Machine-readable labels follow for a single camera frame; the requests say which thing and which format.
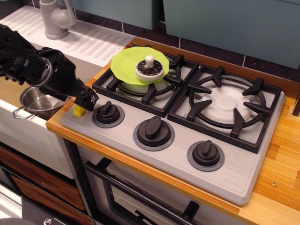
wall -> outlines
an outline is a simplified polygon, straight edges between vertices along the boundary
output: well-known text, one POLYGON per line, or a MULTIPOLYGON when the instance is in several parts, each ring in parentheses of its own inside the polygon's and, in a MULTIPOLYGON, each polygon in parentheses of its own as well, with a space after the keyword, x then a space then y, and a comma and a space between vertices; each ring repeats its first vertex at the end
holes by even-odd
MULTIPOLYGON (((39 0, 24 0, 25 5, 39 8, 39 0)), ((246 55, 222 50, 201 43, 189 41, 183 38, 174 37, 166 33, 164 9, 161 0, 159 24, 153 30, 140 28, 124 22, 118 22, 112 19, 103 18, 98 15, 92 15, 79 10, 75 10, 76 18, 79 20, 94 23, 100 26, 115 29, 121 32, 129 33, 141 38, 150 39, 162 44, 175 46, 188 51, 206 55, 215 59, 223 60, 239 66, 259 70, 275 76, 283 77, 300 83, 300 69, 292 69, 271 62, 266 62, 246 55)))
POLYGON ((8 16, 9 14, 13 13, 17 9, 24 6, 22 0, 10 0, 10 1, 1 1, 0 0, 0 8, 5 10, 0 10, 0 19, 8 16))

screw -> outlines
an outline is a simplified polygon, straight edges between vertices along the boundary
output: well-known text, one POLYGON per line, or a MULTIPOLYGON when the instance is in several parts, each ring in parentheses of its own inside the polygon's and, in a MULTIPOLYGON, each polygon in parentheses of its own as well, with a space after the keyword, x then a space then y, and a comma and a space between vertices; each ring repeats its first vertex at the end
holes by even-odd
POLYGON ((44 220, 44 225, 50 225, 50 224, 51 224, 51 219, 44 220))
POLYGON ((278 184, 276 182, 273 182, 272 184, 272 187, 276 188, 278 186, 278 184))

gas stove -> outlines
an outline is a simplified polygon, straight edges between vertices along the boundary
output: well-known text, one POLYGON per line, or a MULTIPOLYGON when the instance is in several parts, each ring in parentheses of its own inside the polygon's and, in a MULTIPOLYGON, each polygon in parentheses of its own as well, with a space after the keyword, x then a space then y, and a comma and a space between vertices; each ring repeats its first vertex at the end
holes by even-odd
POLYGON ((166 55, 163 80, 131 85, 108 69, 93 112, 61 123, 237 205, 248 203, 285 95, 279 87, 166 55))

pot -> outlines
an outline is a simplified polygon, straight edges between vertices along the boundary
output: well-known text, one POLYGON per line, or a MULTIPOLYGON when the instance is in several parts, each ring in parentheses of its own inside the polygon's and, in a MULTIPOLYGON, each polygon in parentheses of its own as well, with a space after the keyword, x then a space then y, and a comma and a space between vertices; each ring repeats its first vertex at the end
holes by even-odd
POLYGON ((21 107, 13 111, 16 119, 28 119, 31 116, 38 116, 44 120, 50 119, 71 97, 61 101, 50 95, 43 94, 39 88, 29 87, 20 95, 21 107), (16 116, 16 112, 24 108, 32 115, 28 117, 16 116))

stove knob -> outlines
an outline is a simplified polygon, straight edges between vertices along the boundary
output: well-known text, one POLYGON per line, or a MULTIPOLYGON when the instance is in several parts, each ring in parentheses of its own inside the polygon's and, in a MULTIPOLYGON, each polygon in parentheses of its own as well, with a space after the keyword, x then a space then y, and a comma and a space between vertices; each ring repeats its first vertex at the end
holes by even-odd
POLYGON ((201 166, 214 166, 220 160, 217 147, 210 141, 198 144, 192 153, 194 161, 201 166))
POLYGON ((103 124, 111 124, 120 118, 118 108, 110 101, 97 109, 96 119, 103 124))
POLYGON ((170 140, 171 130, 159 116, 154 116, 140 124, 137 130, 137 138, 144 145, 157 147, 170 140))

